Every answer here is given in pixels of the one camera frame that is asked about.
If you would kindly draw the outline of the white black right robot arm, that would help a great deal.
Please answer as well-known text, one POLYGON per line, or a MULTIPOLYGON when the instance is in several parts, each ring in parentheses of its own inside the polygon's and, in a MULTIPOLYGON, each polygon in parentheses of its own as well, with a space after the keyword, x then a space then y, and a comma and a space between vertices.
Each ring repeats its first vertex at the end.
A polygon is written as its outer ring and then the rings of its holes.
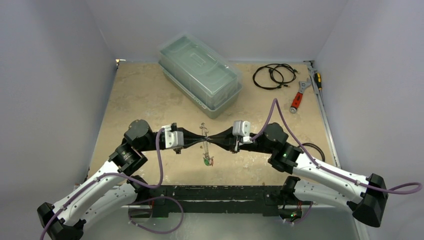
POLYGON ((378 228, 382 224, 388 194, 382 176, 365 176, 342 170, 321 160, 309 157, 305 151, 290 144, 288 134, 276 122, 268 124, 255 138, 254 133, 239 129, 246 121, 236 121, 227 130, 209 136, 207 141, 232 153, 249 151, 269 154, 267 162, 277 171, 294 174, 321 184, 324 193, 314 187, 300 186, 300 181, 281 189, 280 196, 288 204, 298 201, 322 201, 352 212, 359 222, 378 228))

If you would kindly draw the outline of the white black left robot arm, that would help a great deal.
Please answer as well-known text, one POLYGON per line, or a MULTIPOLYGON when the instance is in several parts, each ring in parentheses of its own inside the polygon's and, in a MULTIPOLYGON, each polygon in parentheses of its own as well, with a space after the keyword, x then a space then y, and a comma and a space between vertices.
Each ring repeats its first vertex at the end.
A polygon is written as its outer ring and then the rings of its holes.
POLYGON ((43 227, 40 239, 79 240, 84 228, 95 217, 108 214, 114 207, 136 203, 142 205, 149 199, 148 189, 158 189, 164 180, 162 150, 176 150, 208 140, 176 123, 152 131, 147 121, 134 120, 124 133, 121 144, 103 165, 79 188, 55 203, 45 202, 37 208, 43 227), (135 176, 147 161, 146 151, 155 151, 159 166, 159 180, 148 184, 135 176))

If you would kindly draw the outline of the steel perforated key plate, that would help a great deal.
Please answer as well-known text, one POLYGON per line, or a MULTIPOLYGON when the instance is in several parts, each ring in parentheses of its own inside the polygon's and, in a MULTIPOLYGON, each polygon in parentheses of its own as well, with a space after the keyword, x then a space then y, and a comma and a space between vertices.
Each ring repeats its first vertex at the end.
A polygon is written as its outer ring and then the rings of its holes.
MULTIPOLYGON (((209 133, 209 131, 208 131, 208 129, 206 128, 206 126, 205 126, 205 123, 204 122, 202 122, 201 124, 200 124, 200 127, 199 127, 200 129, 201 129, 201 132, 202 132, 202 135, 204 135, 205 137, 206 137, 206 139, 208 138, 208 133, 209 133)), ((209 154, 209 147, 208 147, 208 142, 207 142, 207 140, 206 141, 204 141, 203 143, 203 150, 204 150, 204 153, 203 153, 203 160, 204 160, 204 158, 207 158, 207 159, 213 159, 213 157, 212 156, 210 156, 210 154, 209 154)))

